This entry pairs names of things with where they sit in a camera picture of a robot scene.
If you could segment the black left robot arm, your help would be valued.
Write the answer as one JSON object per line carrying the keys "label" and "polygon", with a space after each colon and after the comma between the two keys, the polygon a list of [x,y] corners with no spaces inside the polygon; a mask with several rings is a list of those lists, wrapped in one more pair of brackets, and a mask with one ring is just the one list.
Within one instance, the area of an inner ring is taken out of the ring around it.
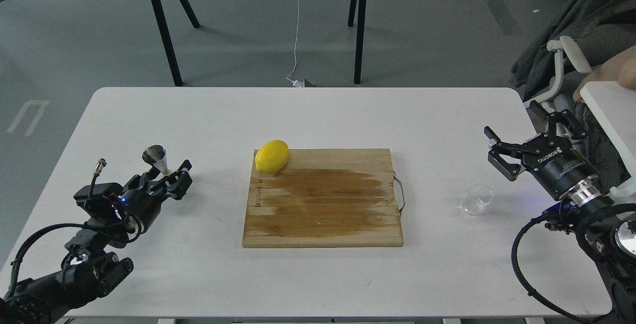
{"label": "black left robot arm", "polygon": [[[3,324],[53,324],[70,310],[111,294],[133,271],[134,263],[107,247],[124,248],[144,234],[167,199],[181,200],[192,184],[192,165],[185,160],[177,171],[162,175],[158,166],[134,175],[125,185],[84,186],[74,195],[88,215],[82,224],[50,225],[29,236],[11,262],[6,295],[1,299]],[[44,235],[63,228],[78,232],[65,248],[61,269],[38,279],[18,280],[27,251]]]}

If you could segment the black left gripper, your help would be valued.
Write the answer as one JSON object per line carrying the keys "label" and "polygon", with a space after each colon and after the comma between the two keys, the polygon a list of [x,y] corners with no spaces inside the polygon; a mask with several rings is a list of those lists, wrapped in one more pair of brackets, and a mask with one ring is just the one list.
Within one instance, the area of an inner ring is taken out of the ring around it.
{"label": "black left gripper", "polygon": [[150,170],[132,177],[124,186],[119,200],[125,212],[139,221],[142,233],[157,219],[166,199],[181,200],[192,184],[192,163],[169,168],[166,161],[151,165]]}

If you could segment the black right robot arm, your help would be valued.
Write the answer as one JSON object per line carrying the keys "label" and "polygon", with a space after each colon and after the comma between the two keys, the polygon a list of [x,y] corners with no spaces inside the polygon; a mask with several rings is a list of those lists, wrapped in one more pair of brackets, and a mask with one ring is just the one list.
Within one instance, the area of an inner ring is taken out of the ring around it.
{"label": "black right robot arm", "polygon": [[[555,204],[531,219],[516,235],[511,249],[513,272],[530,297],[571,320],[582,324],[633,324],[636,319],[634,245],[627,231],[635,231],[635,205],[616,204],[594,186],[598,171],[574,145],[588,132],[569,110],[547,112],[536,101],[531,110],[547,124],[544,132],[522,144],[502,141],[490,127],[488,161],[509,181],[526,170],[547,191]],[[548,301],[523,276],[518,261],[522,236],[534,225],[545,223],[550,231],[574,234],[579,247],[595,263],[611,299],[611,310],[588,320]]]}

